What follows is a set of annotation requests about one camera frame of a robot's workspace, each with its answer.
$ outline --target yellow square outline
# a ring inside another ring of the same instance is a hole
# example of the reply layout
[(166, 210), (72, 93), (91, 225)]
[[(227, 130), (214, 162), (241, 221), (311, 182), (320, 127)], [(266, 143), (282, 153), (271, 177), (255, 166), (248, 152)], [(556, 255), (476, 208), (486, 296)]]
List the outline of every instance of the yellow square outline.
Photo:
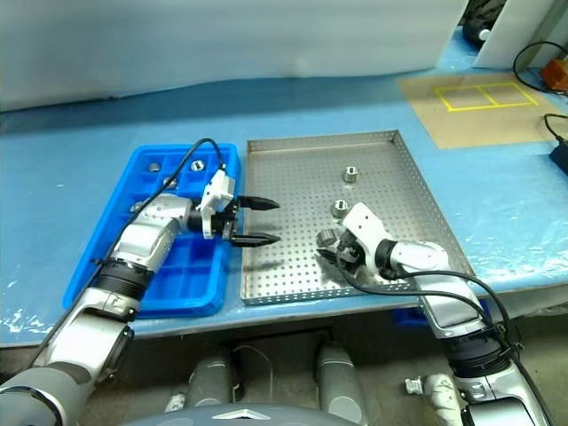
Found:
[[(499, 87), (499, 86), (513, 86), (517, 89), (525, 98), (529, 100), (529, 102), (517, 102), (513, 104), (500, 104), (497, 102), (487, 91), (485, 87)], [(452, 104), (444, 97), (444, 91), (457, 91), (461, 89), (477, 89), (480, 91), (486, 98), (491, 102), (491, 105), (482, 105), (482, 106), (461, 106), (461, 107), (453, 107)], [(528, 107), (530, 105), (539, 105), (539, 103), (534, 100), (531, 95), (529, 95), (526, 91), (523, 90), (518, 84), (515, 82), (503, 82), (503, 83), (481, 83), (481, 84), (469, 84), (463, 86), (438, 86), (433, 88), (436, 96), (442, 101), (442, 103), (446, 106), (448, 113), (455, 113), (461, 111), (475, 111), (478, 109), (495, 109), (495, 108), (509, 108), (509, 107)]]

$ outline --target blue table surface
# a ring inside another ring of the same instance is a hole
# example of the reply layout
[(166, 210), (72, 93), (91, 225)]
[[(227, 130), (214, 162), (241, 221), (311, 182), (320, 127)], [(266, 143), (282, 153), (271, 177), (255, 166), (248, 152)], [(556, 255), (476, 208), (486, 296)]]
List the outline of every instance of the blue table surface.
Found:
[[(471, 69), (475, 56), (456, 32), (437, 68), (408, 75), (483, 72)], [(235, 144), (244, 157), (248, 139), (398, 129), (478, 276), (499, 291), (568, 282), (568, 177), (548, 158), (552, 139), (439, 150), (397, 77), (207, 83), (4, 114), (0, 345), (37, 343), (63, 312), (63, 292), (132, 151), (205, 136)], [(565, 98), (550, 98), (568, 110)], [(240, 261), (234, 249), (219, 313), (136, 321), (137, 334), (192, 333), (403, 302), (353, 296), (245, 306)]]

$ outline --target perforated metal tray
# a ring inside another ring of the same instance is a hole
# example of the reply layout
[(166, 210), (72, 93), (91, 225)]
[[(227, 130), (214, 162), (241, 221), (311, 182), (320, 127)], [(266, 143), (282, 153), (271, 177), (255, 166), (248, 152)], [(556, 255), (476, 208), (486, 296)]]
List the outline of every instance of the perforated metal tray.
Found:
[[(352, 185), (342, 180), (348, 165), (359, 170), (359, 180)], [(453, 268), (472, 273), (397, 130), (250, 140), (246, 180), (246, 193), (281, 205), (248, 212), (246, 231), (282, 238), (270, 246), (245, 249), (241, 297), (246, 304), (359, 293), (316, 253), (316, 234), (337, 226), (331, 215), (337, 199), (350, 205), (363, 201), (394, 238), (437, 242), (447, 250)]]

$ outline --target white wall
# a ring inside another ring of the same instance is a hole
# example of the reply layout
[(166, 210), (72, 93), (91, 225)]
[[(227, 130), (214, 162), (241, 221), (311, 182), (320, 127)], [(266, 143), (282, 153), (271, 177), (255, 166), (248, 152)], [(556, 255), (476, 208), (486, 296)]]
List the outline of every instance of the white wall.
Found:
[(0, 0), (2, 108), (434, 67), (467, 0)]
[[(476, 67), (511, 68), (516, 55), (531, 42), (534, 32), (555, 0), (507, 0), (489, 39), (484, 43), (475, 61)], [(547, 40), (564, 44), (568, 42), (566, 17), (556, 25)], [(555, 53), (543, 49), (531, 67), (545, 65)]]

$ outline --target black cable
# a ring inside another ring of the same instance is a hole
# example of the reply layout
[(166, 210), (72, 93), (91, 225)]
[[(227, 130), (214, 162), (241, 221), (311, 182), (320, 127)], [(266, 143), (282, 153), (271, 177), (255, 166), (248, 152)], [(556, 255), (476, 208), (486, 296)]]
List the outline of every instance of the black cable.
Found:
[[(479, 314), (479, 316), (481, 317), (482, 321), (488, 327), (495, 327), (492, 320), (487, 316), (485, 311), (479, 305), (477, 305), (475, 302), (469, 300), (467, 297), (459, 296), (459, 295), (456, 295), (454, 293), (447, 293), (445, 291), (424, 291), (424, 290), (380, 291), (380, 290), (365, 288), (365, 287), (362, 287), (355, 280), (355, 278), (352, 277), (349, 273), (347, 273), (347, 271), (345, 271), (345, 269), (343, 268), (340, 249), (338, 249), (337, 252), (335, 253), (335, 263), (337, 265), (337, 268), (339, 269), (339, 272), (342, 274), (343, 279), (345, 281), (347, 281), (348, 284), (350, 284), (352, 287), (356, 288), (359, 291), (362, 291), (364, 293), (369, 293), (369, 294), (372, 294), (372, 295), (382, 295), (382, 296), (443, 296), (443, 297), (452, 297), (453, 299), (464, 302), (467, 305), (474, 308), (476, 310), (476, 312)], [(461, 272), (455, 272), (455, 271), (410, 272), (410, 273), (406, 274), (404, 277), (400, 277), (400, 278), (410, 278), (410, 277), (417, 277), (417, 276), (421, 276), (421, 275), (450, 275), (450, 276), (462, 278), (464, 280), (470, 280), (472, 282), (475, 282), (481, 288), (483, 288), (489, 294), (489, 296), (495, 301), (495, 303), (497, 304), (497, 307), (499, 308), (500, 314), (503, 317), (503, 322), (505, 322), (506, 324), (507, 323), (510, 324), (509, 313), (507, 312), (507, 309), (505, 308), (505, 306), (502, 304), (501, 299), (495, 294), (494, 290), (491, 287), (489, 287), (486, 283), (484, 283), (482, 280), (480, 280), (476, 277), (472, 277), (468, 274), (461, 273)], [(526, 367), (521, 362), (521, 360), (520, 360), (520, 358), (517, 354), (517, 348), (515, 347), (515, 345), (512, 345), (509, 341), (507, 341), (506, 339), (503, 339), (503, 337), (501, 336), (500, 333), (495, 333), (495, 337), (496, 337), (497, 341), (499, 342), (499, 344), (501, 345), (501, 348), (503, 349), (503, 354), (508, 353), (511, 360), (517, 366), (521, 375), (523, 375), (523, 377), (525, 378), (527, 385), (529, 386), (529, 388), (531, 388), (531, 391), (534, 394), (534, 397), (539, 402), (539, 405), (542, 408), (542, 412), (544, 413), (544, 415), (547, 419), (548, 426), (555, 426), (556, 424), (555, 424), (555, 422), (552, 418), (552, 414), (550, 413), (550, 410), (548, 409), (548, 406), (547, 406), (544, 398), (542, 397), (542, 394), (540, 393), (539, 388), (537, 387), (533, 378), (531, 377), (531, 375), (527, 371)]]
[(442, 297), (451, 297), (452, 299), (459, 300), (460, 302), (464, 302), (465, 304), (469, 305), (473, 308), (481, 317), (483, 322), (488, 327), (493, 327), (493, 322), (489, 318), (489, 316), (485, 313), (483, 308), (473, 302), (472, 300), (468, 299), (465, 296), (456, 295), (455, 293), (449, 293), (446, 291), (436, 291), (436, 290), (386, 290), (381, 291), (376, 288), (367, 288), (361, 286), (354, 277), (352, 277), (345, 268), (343, 268), (342, 260), (341, 260), (341, 250), (337, 250), (335, 253), (335, 264), (337, 265), (337, 269), (341, 273), (343, 279), (347, 281), (349, 285), (356, 288), (359, 291), (364, 293), (369, 293), (371, 295), (380, 295), (380, 296), (442, 296)]
[(546, 89), (544, 87), (539, 87), (539, 86), (535, 86), (534, 84), (530, 84), (528, 83), (526, 80), (523, 80), (521, 78), (521, 76), (519, 75), (518, 71), (517, 71), (517, 62), (519, 60), (519, 58), (521, 57), (521, 55), (523, 53), (525, 53), (528, 49), (530, 49), (531, 47), (534, 46), (540, 46), (541, 44), (549, 44), (551, 46), (555, 46), (558, 49), (560, 49), (562, 52), (564, 52), (566, 55), (568, 55), (568, 51), (561, 46), (558, 43), (554, 43), (554, 42), (548, 42), (548, 41), (541, 41), (541, 42), (534, 42), (534, 43), (530, 43), (527, 44), (524, 49), (522, 49), (515, 57), (515, 60), (513, 60), (513, 74), (515, 75), (515, 77), (517, 78), (517, 80), (519, 82), (521, 82), (522, 84), (524, 84), (527, 87), (530, 87), (531, 89), (535, 89), (536, 91), (542, 91), (543, 93), (553, 93), (555, 95), (568, 95), (568, 91), (554, 91), (552, 89)]
[(405, 278), (420, 277), (420, 276), (426, 276), (426, 275), (448, 275), (448, 276), (451, 276), (451, 277), (461, 278), (462, 280), (475, 282), (483, 290), (485, 290), (485, 292), (495, 302), (495, 305), (497, 306), (497, 309), (499, 310), (499, 313), (501, 314), (501, 316), (503, 318), (503, 325), (505, 326), (505, 335), (508, 335), (508, 332), (510, 331), (510, 329), (513, 328), (511, 318), (509, 316), (509, 313), (507, 312), (507, 308), (505, 308), (505, 305), (503, 304), (502, 300), (497, 296), (497, 294), (495, 293), (495, 290), (493, 290), (488, 284), (484, 283), (482, 280), (480, 280), (477, 277), (474, 277), (472, 275), (468, 275), (467, 273), (457, 272), (457, 271), (419, 271), (419, 272), (406, 273), (403, 276), (401, 276), (400, 278), (403, 280)]
[[(501, 346), (503, 346), (503, 347), (507, 346), (508, 343), (503, 341), (503, 338), (499, 334), (497, 334), (495, 337), (497, 338), (497, 340), (499, 341)], [(517, 366), (521, 375), (525, 378), (526, 384), (528, 384), (529, 388), (531, 388), (531, 391), (534, 394), (534, 397), (536, 398), (536, 400), (538, 401), (540, 408), (542, 408), (542, 413), (544, 413), (544, 416), (547, 419), (548, 426), (556, 426), (556, 422), (554, 421), (554, 418), (552, 417), (552, 413), (550, 413), (550, 409), (548, 408), (548, 405), (547, 405), (546, 401), (544, 400), (544, 397), (542, 397), (542, 394), (540, 393), (539, 387), (534, 382), (533, 378), (531, 377), (531, 374), (528, 372), (525, 365), (523, 365), (523, 363), (521, 362), (517, 352), (516, 351), (510, 351), (509, 356), (510, 356), (511, 360)]]
[(556, 133), (556, 131), (554, 129), (552, 129), (552, 126), (550, 126), (550, 122), (548, 122), (548, 119), (550, 117), (556, 117), (556, 118), (565, 118), (566, 120), (568, 120), (568, 115), (562, 115), (562, 114), (544, 114), (543, 118), (544, 118), (544, 125), (547, 126), (547, 129), (550, 133), (552, 133), (552, 135), (556, 138), (556, 140), (558, 142), (560, 142), (561, 144), (568, 144), (568, 138), (565, 138), (563, 136), (560, 136), (558, 133)]
[(184, 158), (182, 158), (181, 162), (179, 162), (179, 165), (176, 167), (176, 169), (174, 170), (173, 174), (168, 177), (168, 179), (163, 183), (163, 185), (155, 192), (153, 193), (150, 198), (148, 198), (147, 200), (145, 200), (140, 207), (132, 213), (132, 215), (129, 217), (129, 219), (126, 221), (126, 223), (122, 226), (122, 229), (120, 230), (120, 232), (116, 235), (116, 237), (114, 238), (114, 241), (111, 243), (111, 245), (109, 246), (109, 248), (106, 250), (106, 253), (104, 255), (104, 257), (102, 258), (101, 261), (98, 262), (97, 264), (97, 268), (95, 269), (95, 272), (89, 277), (89, 279), (87, 280), (87, 282), (85, 283), (85, 285), (83, 286), (83, 289), (79, 292), (79, 294), (77, 295), (77, 297), (75, 298), (75, 300), (73, 301), (73, 303), (71, 304), (71, 306), (69, 306), (67, 308), (67, 310), (63, 313), (63, 315), (58, 319), (58, 321), (53, 325), (53, 327), (51, 328), (51, 330), (49, 331), (49, 333), (45, 336), (45, 338), (42, 340), (42, 342), (39, 344), (39, 346), (37, 347), (37, 349), (34, 351), (34, 354), (31, 358), (31, 360), (28, 363), (28, 368), (31, 368), (34, 365), (34, 362), (36, 362), (37, 357), (39, 357), (39, 355), (42, 353), (42, 351), (47, 347), (48, 343), (50, 342), (50, 340), (53, 338), (53, 336), (55, 335), (55, 333), (61, 328), (61, 326), (63, 325), (63, 323), (66, 321), (66, 319), (69, 317), (69, 315), (71, 314), (71, 312), (73, 311), (73, 309), (77, 306), (77, 304), (79, 303), (79, 300), (81, 300), (81, 296), (83, 295), (83, 293), (85, 292), (85, 290), (92, 284), (92, 282), (99, 276), (100, 271), (102, 270), (105, 262), (108, 260), (108, 258), (113, 254), (113, 250), (114, 250), (114, 246), (116, 246), (116, 244), (118, 244), (118, 241), (120, 241), (121, 237), (122, 237), (122, 233), (124, 232), (124, 230), (126, 229), (127, 226), (129, 226), (130, 224), (132, 224), (132, 222), (134, 222), (136, 220), (136, 218), (138, 217), (138, 215), (140, 214), (140, 212), (142, 210), (144, 210), (152, 201), (154, 201), (158, 195), (160, 195), (161, 193), (164, 192), (164, 190), (166, 190), (168, 188), (168, 186), (171, 184), (171, 182), (174, 181), (174, 179), (178, 176), (179, 172), (183, 169), (183, 167), (185, 166), (185, 164), (187, 163), (187, 160), (189, 160), (189, 158), (193, 155), (193, 153), (195, 152), (195, 150), (197, 148), (199, 148), (201, 145), (205, 144), (205, 143), (210, 143), (211, 145), (213, 145), (213, 147), (215, 148), (215, 151), (217, 153), (217, 158), (219, 160), (219, 169), (220, 170), (224, 170), (226, 165), (225, 165), (225, 161), (223, 159), (223, 155), (221, 154), (221, 150), (219, 149), (219, 146), (217, 145), (217, 142), (215, 142), (213, 139), (211, 138), (202, 138), (199, 139), (197, 142), (195, 142), (192, 147), (187, 151), (187, 153), (185, 153)]

